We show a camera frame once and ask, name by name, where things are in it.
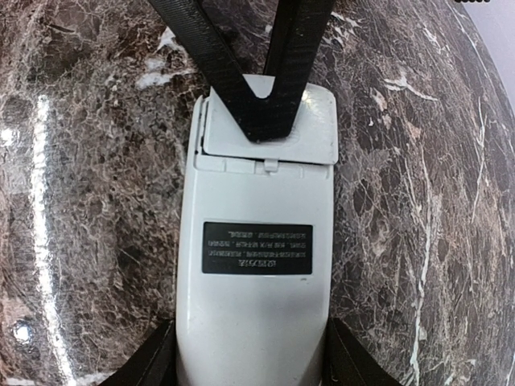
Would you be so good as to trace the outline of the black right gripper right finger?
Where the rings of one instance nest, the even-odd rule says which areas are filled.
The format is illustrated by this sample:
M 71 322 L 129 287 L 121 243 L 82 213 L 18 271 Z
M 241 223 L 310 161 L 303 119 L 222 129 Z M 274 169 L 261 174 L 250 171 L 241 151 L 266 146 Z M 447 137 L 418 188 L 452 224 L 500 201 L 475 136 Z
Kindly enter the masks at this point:
M 330 317 L 323 353 L 323 384 L 401 386 L 367 352 L 345 323 Z

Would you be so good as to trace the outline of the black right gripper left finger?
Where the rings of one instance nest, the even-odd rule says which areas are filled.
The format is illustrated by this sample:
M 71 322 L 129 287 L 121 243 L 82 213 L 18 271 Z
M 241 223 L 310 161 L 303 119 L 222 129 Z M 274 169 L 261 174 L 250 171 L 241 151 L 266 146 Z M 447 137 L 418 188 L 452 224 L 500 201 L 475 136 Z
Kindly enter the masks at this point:
M 167 320 L 100 386 L 177 385 L 175 361 L 175 322 Z

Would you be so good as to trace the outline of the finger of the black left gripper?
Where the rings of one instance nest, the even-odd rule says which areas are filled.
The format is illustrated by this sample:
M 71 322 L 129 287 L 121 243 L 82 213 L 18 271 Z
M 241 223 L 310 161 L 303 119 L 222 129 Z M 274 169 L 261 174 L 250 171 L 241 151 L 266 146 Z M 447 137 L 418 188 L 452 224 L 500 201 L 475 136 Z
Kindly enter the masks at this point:
M 200 3 L 162 0 L 150 4 L 182 43 L 243 134 L 250 141 L 260 141 L 262 134 L 253 120 L 258 98 Z
M 334 4 L 278 2 L 263 72 L 274 78 L 266 98 L 265 141 L 290 134 Z

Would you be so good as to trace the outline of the white battery cover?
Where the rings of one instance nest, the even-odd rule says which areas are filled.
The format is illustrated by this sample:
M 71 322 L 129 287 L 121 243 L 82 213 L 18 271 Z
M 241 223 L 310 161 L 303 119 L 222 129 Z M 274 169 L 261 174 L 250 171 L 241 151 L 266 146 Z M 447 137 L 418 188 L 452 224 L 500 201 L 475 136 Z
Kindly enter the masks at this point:
M 307 84 L 290 135 L 268 142 L 249 141 L 213 88 L 197 101 L 194 112 L 196 147 L 207 155 L 315 165 L 338 160 L 336 99 L 324 87 Z

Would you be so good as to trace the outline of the white and red remote control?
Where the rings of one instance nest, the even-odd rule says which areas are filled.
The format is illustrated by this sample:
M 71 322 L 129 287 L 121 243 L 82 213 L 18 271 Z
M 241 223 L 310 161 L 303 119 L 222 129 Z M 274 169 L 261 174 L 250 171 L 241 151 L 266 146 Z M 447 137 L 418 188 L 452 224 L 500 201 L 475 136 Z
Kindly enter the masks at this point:
M 181 385 L 319 385 L 333 165 L 210 155 L 194 105 L 176 289 Z

